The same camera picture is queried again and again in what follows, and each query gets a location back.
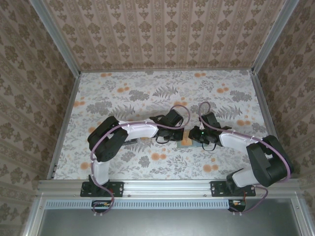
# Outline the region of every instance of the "black base bracket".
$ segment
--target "black base bracket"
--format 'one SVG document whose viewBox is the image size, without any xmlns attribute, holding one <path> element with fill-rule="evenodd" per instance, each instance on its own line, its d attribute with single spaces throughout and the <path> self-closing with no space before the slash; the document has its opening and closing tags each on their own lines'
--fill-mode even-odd
<svg viewBox="0 0 315 236">
<path fill-rule="evenodd" d="M 226 185 L 226 181 L 211 181 L 211 194 L 212 197 L 254 197 L 256 196 L 255 188 L 253 185 L 247 185 L 239 188 L 237 191 L 231 193 Z"/>
<path fill-rule="evenodd" d="M 123 196 L 124 182 L 107 182 L 103 185 L 109 191 L 111 191 L 115 198 Z M 93 182 L 83 182 L 81 187 L 80 197 L 110 197 L 109 193 L 105 190 L 97 187 Z"/>
</svg>

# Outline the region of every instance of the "ventilation grille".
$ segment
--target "ventilation grille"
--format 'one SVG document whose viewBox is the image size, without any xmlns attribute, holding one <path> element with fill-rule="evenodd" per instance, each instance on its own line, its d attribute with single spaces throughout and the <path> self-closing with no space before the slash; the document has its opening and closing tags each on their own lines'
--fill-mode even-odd
<svg viewBox="0 0 315 236">
<path fill-rule="evenodd" d="M 48 200 L 45 209 L 91 209 L 92 200 Z M 113 209 L 228 209 L 228 200 L 115 200 Z"/>
</svg>

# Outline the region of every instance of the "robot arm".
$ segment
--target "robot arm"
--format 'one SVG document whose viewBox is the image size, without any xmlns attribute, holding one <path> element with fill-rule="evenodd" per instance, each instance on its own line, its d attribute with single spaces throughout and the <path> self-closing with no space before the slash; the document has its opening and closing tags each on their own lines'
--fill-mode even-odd
<svg viewBox="0 0 315 236">
<path fill-rule="evenodd" d="M 220 123 L 217 122 L 212 112 L 203 115 L 202 119 L 215 128 L 223 130 L 231 129 L 231 127 L 227 126 L 221 128 Z M 226 186 L 231 193 L 237 192 L 242 187 L 253 184 L 261 184 L 268 187 L 285 178 L 287 175 L 283 161 L 270 149 L 255 140 L 247 139 L 234 133 L 216 131 L 209 127 L 204 128 L 203 124 L 201 124 L 200 127 L 195 126 L 194 129 L 190 131 L 189 138 L 200 143 L 213 143 L 220 147 L 233 148 L 248 154 L 251 167 L 240 169 L 227 176 Z M 292 173 L 293 165 L 277 138 L 269 135 L 262 140 L 275 148 L 285 158 Z"/>
<path fill-rule="evenodd" d="M 163 137 L 166 141 L 180 141 L 183 139 L 184 128 L 167 129 L 156 124 L 163 124 L 168 127 L 175 127 L 183 122 L 183 117 L 176 111 L 171 110 L 167 115 L 150 117 L 138 124 L 138 121 L 128 122 L 127 126 L 123 126 L 115 130 L 110 138 L 105 138 L 95 150 L 97 161 L 94 163 L 94 177 L 100 185 L 108 182 L 108 170 L 110 160 L 117 154 L 122 145 L 130 143 L 130 141 L 138 138 Z M 125 121 L 116 120 L 115 117 L 108 117 L 89 137 L 90 150 L 96 145 L 100 138 L 113 127 L 124 124 Z"/>
</svg>

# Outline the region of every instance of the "floral tablecloth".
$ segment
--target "floral tablecloth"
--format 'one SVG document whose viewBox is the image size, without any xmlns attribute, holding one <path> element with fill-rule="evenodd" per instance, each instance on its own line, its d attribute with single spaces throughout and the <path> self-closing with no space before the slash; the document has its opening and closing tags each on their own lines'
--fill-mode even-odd
<svg viewBox="0 0 315 236">
<path fill-rule="evenodd" d="M 82 73 L 54 179 L 87 179 L 91 173 L 89 134 L 108 116 L 143 120 L 167 114 L 174 104 L 191 111 L 188 129 L 198 125 L 198 105 L 209 101 L 222 126 L 267 135 L 250 71 L 147 71 Z M 183 108 L 180 114 L 187 118 Z M 110 179 L 213 179 L 250 164 L 231 148 L 212 152 L 177 148 L 153 139 L 123 146 L 111 160 Z"/>
</svg>

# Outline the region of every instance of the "black cable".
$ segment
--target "black cable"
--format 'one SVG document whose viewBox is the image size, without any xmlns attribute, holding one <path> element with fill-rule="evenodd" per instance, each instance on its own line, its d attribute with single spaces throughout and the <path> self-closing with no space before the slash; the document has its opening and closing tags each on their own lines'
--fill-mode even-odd
<svg viewBox="0 0 315 236">
<path fill-rule="evenodd" d="M 206 150 L 206 149 L 204 148 L 204 146 L 203 146 L 203 143 L 202 143 L 202 145 L 201 145 L 201 146 L 202 146 L 202 149 L 204 149 L 205 151 L 214 151 L 214 149 L 216 149 L 216 146 L 217 146 L 217 145 L 215 144 L 215 146 L 213 147 L 213 149 L 212 149 L 212 150 Z"/>
<path fill-rule="evenodd" d="M 168 143 L 169 142 L 169 140 L 167 140 L 166 142 L 164 142 L 164 143 L 160 143 L 159 141 L 158 141 L 158 137 L 156 138 L 156 142 L 158 143 L 158 144 L 166 144 L 166 143 Z"/>
</svg>

